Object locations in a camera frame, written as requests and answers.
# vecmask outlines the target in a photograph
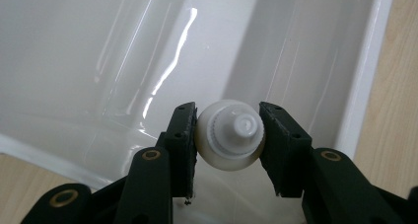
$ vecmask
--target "white plastic container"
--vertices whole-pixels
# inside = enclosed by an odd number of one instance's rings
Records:
[[[173,109],[285,108],[353,156],[391,0],[0,0],[0,152],[94,188],[127,174]],[[302,223],[258,161],[196,166],[176,223]]]

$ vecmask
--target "metal pin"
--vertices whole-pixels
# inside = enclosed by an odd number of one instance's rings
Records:
[[[161,153],[157,150],[149,150],[142,154],[142,158],[147,161],[155,160],[161,156]]]
[[[78,192],[75,189],[65,189],[56,193],[50,200],[49,205],[52,207],[63,207],[70,204],[78,197]]]
[[[333,162],[341,161],[341,156],[331,151],[323,151],[320,153],[320,156]]]

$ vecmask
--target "brass screw hole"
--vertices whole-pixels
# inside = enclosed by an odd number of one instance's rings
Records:
[[[337,153],[331,152],[331,151],[323,151],[320,153],[320,156],[322,156],[325,159],[328,159],[332,162],[339,162],[341,161],[341,156]]]
[[[65,189],[56,193],[50,200],[49,205],[52,207],[63,207],[73,202],[78,197],[78,192],[75,189]]]
[[[142,154],[142,158],[147,161],[156,160],[161,156],[161,153],[157,150],[149,150]]]

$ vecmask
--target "white plastic cap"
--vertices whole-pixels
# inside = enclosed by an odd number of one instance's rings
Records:
[[[209,106],[197,120],[196,147],[211,166],[235,171],[261,154],[264,126],[249,105],[224,100]]]

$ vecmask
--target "wooden surface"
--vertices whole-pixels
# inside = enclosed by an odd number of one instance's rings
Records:
[[[355,162],[371,182],[406,196],[418,186],[418,0],[394,0]],[[0,155],[0,223],[70,182]]]
[[[393,0],[355,162],[376,186],[418,186],[418,0]]]
[[[44,193],[70,182],[37,166],[0,155],[0,223],[20,223]]]

